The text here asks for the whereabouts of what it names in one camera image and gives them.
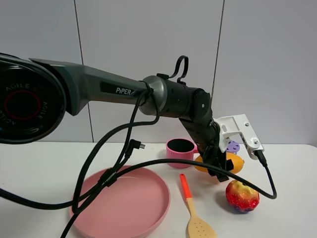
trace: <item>red apple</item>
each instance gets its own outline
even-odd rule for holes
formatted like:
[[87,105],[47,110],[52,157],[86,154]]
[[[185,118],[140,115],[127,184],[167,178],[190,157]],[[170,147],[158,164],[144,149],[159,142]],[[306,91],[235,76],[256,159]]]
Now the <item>red apple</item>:
[[253,211],[260,202],[259,192],[237,180],[228,184],[226,198],[235,210],[244,213]]

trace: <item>pink cup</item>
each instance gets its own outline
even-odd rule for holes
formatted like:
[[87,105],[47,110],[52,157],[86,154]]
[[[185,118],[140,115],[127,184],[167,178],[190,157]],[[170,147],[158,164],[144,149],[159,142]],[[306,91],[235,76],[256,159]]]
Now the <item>pink cup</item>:
[[[194,154],[198,153],[197,145],[186,139],[171,139],[166,143],[166,156],[168,159],[193,160]],[[190,165],[168,163],[174,168],[187,168]]]

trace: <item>black cable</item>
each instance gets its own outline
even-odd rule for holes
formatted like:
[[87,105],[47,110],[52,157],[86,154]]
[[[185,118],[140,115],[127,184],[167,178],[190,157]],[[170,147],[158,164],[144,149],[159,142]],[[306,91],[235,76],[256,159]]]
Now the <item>black cable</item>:
[[[90,196],[92,193],[94,193],[95,189],[97,188],[97,185],[93,186],[89,191],[87,191],[85,194],[83,194],[82,196],[80,196],[79,200],[82,201],[85,198],[87,198],[88,196]],[[41,202],[35,202],[35,201],[31,201],[29,199],[20,197],[18,195],[15,195],[11,192],[5,191],[3,189],[0,188],[0,197],[3,197],[9,201],[18,203],[20,205],[24,205],[27,207],[32,207],[35,209],[41,209],[41,210],[58,210],[58,209],[63,209],[66,207],[70,207],[72,205],[73,201],[69,201],[69,202],[63,202],[63,203],[59,203],[59,204],[47,204],[47,203],[41,203]]]
[[188,165],[194,165],[194,166],[200,166],[200,167],[204,167],[207,168],[209,170],[213,170],[215,172],[218,172],[220,174],[223,175],[227,175],[228,177],[231,177],[235,180],[238,180],[242,183],[244,183],[245,185],[249,186],[250,188],[253,188],[255,191],[258,191],[260,194],[262,194],[263,196],[270,198],[270,199],[275,199],[277,197],[277,193],[276,193],[276,189],[275,189],[275,185],[271,176],[271,173],[268,169],[268,167],[265,167],[265,170],[267,172],[267,176],[269,178],[271,187],[272,187],[272,191],[273,191],[273,195],[263,191],[262,189],[260,189],[259,187],[255,186],[254,184],[250,183],[249,181],[245,180],[244,178],[241,178],[240,176],[237,176],[227,170],[218,168],[216,166],[213,165],[209,165],[209,164],[205,164],[205,163],[201,163],[201,162],[196,162],[196,161],[190,161],[190,160],[180,160],[180,159],[159,159],[159,160],[151,160],[151,161],[146,161],[143,163],[139,163],[137,165],[132,165],[122,171],[119,171],[117,173],[117,177],[120,177],[130,171],[145,167],[145,166],[150,166],[150,165],[156,165],[156,164],[164,164],[164,163],[181,163],[181,164],[188,164]]
[[[267,167],[267,163],[266,163],[266,159],[263,155],[263,153],[261,151],[256,151],[255,152],[255,155],[258,156],[259,158],[259,161],[262,163],[262,165],[264,166],[266,172],[267,172],[267,176],[269,178],[269,181],[270,181],[270,184],[271,184],[271,187],[272,187],[272,191],[273,191],[273,195],[271,194],[268,194],[266,193],[265,191],[263,191],[262,189],[260,189],[259,187],[255,186],[254,184],[248,182],[247,180],[229,172],[229,171],[226,171],[226,170],[223,170],[221,168],[218,168],[216,166],[212,166],[212,165],[209,165],[209,164],[205,164],[205,163],[200,163],[200,162],[195,162],[195,161],[189,161],[189,160],[179,160],[179,159],[160,159],[160,160],[153,160],[153,161],[147,161],[147,162],[143,162],[143,163],[140,163],[140,164],[137,164],[137,165],[133,165],[133,166],[130,166],[120,172],[118,172],[119,169],[122,168],[122,166],[127,162],[127,160],[130,158],[130,155],[126,155],[124,160],[122,160],[123,158],[123,155],[125,154],[126,152],[126,149],[127,149],[127,146],[128,146],[128,142],[129,142],[129,139],[130,139],[130,136],[131,136],[131,132],[132,132],[132,128],[135,127],[135,126],[142,126],[142,125],[153,125],[155,123],[158,122],[159,120],[159,106],[157,104],[157,101],[156,101],[156,98],[155,96],[153,95],[153,93],[151,94],[151,98],[153,100],[153,102],[155,103],[155,107],[156,107],[156,118],[153,120],[153,121],[141,121],[141,122],[134,122],[134,119],[135,119],[135,116],[136,116],[136,113],[137,113],[137,109],[140,105],[140,102],[142,100],[142,98],[148,94],[149,91],[145,91],[143,93],[141,93],[141,95],[138,97],[137,99],[137,102],[136,102],[136,105],[135,105],[135,108],[133,110],[133,113],[132,113],[132,116],[131,116],[131,119],[130,119],[130,123],[127,123],[127,124],[124,124],[124,125],[121,125],[121,126],[118,126],[116,127],[115,129],[109,131],[96,145],[95,147],[93,148],[93,150],[91,151],[90,155],[88,156],[87,160],[85,161],[81,171],[80,171],[80,174],[78,176],[78,180],[77,180],[77,184],[76,184],[76,187],[75,187],[75,191],[74,191],[74,198],[72,201],[69,201],[69,202],[65,202],[65,203],[60,203],[60,204],[45,204],[45,203],[39,203],[39,202],[34,202],[34,201],[31,201],[31,200],[28,200],[28,199],[25,199],[25,198],[22,198],[22,197],[19,197],[17,195],[14,195],[10,192],[7,192],[3,189],[0,189],[0,196],[5,198],[5,199],[8,199],[10,201],[13,201],[13,202],[16,202],[16,203],[19,203],[21,205],[25,205],[25,206],[28,206],[28,207],[32,207],[32,208],[37,208],[37,209],[43,209],[43,210],[57,210],[57,209],[61,209],[61,208],[65,208],[65,207],[68,207],[68,206],[72,206],[72,211],[74,213],[74,215],[72,216],[72,218],[70,219],[70,221],[68,222],[67,226],[65,227],[62,235],[61,235],[61,238],[65,238],[69,229],[71,228],[71,226],[73,225],[73,223],[75,222],[76,218],[79,216],[79,214],[85,209],[87,208],[93,201],[94,199],[99,195],[99,193],[103,190],[103,188],[105,186],[107,186],[107,183],[106,181],[109,179],[110,176],[112,176],[113,174],[112,173],[116,173],[116,178],[132,171],[132,170],[136,170],[138,168],[141,168],[141,167],[145,167],[145,166],[149,166],[149,165],[155,165],[155,164],[162,164],[162,163],[183,163],[183,164],[190,164],[190,165],[195,165],[195,166],[200,166],[200,167],[204,167],[204,168],[207,168],[209,170],[213,170],[215,172],[218,172],[220,174],[224,174],[226,176],[229,176],[233,179],[236,179],[242,183],[244,183],[245,185],[253,188],[254,190],[258,191],[260,194],[262,194],[263,196],[265,197],[268,197],[270,199],[275,199],[276,198],[276,189],[275,189],[275,185],[274,185],[274,182],[273,182],[273,179],[272,179],[272,176],[270,174],[270,171]],[[215,123],[212,124],[212,126],[215,127],[215,131],[216,132],[219,132],[219,129],[217,127],[217,125]],[[82,185],[83,185],[83,182],[84,182],[84,178],[86,176],[86,173],[88,171],[88,168],[90,166],[90,164],[92,163],[94,157],[96,156],[96,154],[98,153],[98,151],[100,150],[100,148],[103,146],[103,144],[110,138],[112,137],[114,134],[116,134],[117,132],[123,130],[123,129],[128,129],[128,132],[127,132],[127,136],[126,136],[126,140],[125,140],[125,143],[124,143],[124,146],[122,148],[122,151],[115,163],[115,165],[111,168],[111,172],[112,173],[108,173],[105,172],[101,177],[105,177],[103,178],[103,180],[105,182],[101,182],[101,183],[97,183],[94,187],[92,187],[88,192],[86,192],[84,195],[80,196],[80,193],[81,193],[81,188],[82,188]],[[213,156],[216,156],[216,153],[218,151],[218,144],[219,144],[219,137],[216,138],[216,141],[215,141],[215,146],[214,146],[214,151],[212,152],[212,157]],[[79,205],[79,202],[86,199],[82,205],[80,207],[78,207]]]
[[[135,114],[137,112],[137,109],[139,107],[139,104],[141,102],[141,99],[145,96],[145,93],[142,93],[138,100],[137,103],[135,105],[135,109],[133,111],[133,115],[131,116],[131,118],[135,117]],[[130,128],[130,127],[135,127],[135,126],[141,126],[141,125],[153,125],[155,123],[158,122],[159,120],[159,107],[156,101],[156,98],[153,94],[151,94],[151,98],[153,99],[155,106],[156,106],[156,113],[157,116],[153,121],[141,121],[141,122],[134,122],[134,123],[128,123],[128,124],[124,124],[121,126],[116,127],[115,129],[111,130],[110,132],[108,132],[93,148],[93,150],[91,151],[90,155],[88,156],[87,160],[85,161],[79,176],[78,176],[78,180],[77,180],[77,184],[75,187],[75,191],[74,191],[74,196],[73,196],[73,203],[72,203],[72,211],[74,214],[76,213],[80,213],[81,209],[78,208],[78,204],[79,204],[79,198],[80,198],[80,193],[81,193],[81,188],[82,188],[82,184],[84,182],[86,173],[88,171],[88,168],[90,166],[90,164],[92,163],[94,157],[96,156],[96,154],[98,153],[98,151],[100,150],[100,148],[103,146],[104,143],[106,143],[106,141],[113,136],[114,134],[116,134],[117,132],[126,129],[126,128]]]

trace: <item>yellow fruit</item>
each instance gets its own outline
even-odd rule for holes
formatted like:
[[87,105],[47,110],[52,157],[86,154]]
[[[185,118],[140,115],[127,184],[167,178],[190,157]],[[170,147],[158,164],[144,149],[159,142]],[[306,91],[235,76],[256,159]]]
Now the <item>yellow fruit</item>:
[[[233,163],[233,170],[231,170],[230,172],[232,172],[233,174],[236,174],[242,170],[244,165],[244,160],[240,156],[237,156],[232,153],[227,153],[227,160],[232,160],[232,163]],[[198,156],[195,161],[202,163],[203,159],[201,156]],[[208,170],[204,167],[195,166],[195,168],[199,171],[208,173]]]

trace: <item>red ring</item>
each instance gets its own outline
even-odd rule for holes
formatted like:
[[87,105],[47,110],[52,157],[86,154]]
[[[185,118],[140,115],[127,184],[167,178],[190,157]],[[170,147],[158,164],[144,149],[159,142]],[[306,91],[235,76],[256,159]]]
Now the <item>red ring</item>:
[[[36,101],[38,102],[38,108],[37,108],[36,112],[35,112],[33,115],[31,115],[31,116],[29,116],[29,117],[27,117],[27,118],[19,118],[19,117],[16,117],[15,115],[12,115],[12,114],[9,112],[8,107],[7,107],[8,100],[9,100],[14,94],[17,94],[17,93],[28,93],[28,94],[31,94],[31,95],[36,99]],[[26,91],[26,90],[18,90],[18,91],[12,92],[11,94],[9,94],[9,95],[7,96],[7,98],[6,98],[5,101],[4,101],[4,109],[5,109],[6,113],[7,113],[10,117],[12,117],[12,118],[14,118],[14,119],[16,119],[16,120],[28,120],[28,119],[31,119],[31,118],[33,118],[34,116],[36,116],[37,113],[39,113],[39,111],[40,111],[40,109],[41,109],[41,101],[40,101],[40,99],[39,99],[34,93],[32,93],[32,92],[29,92],[29,91]]]

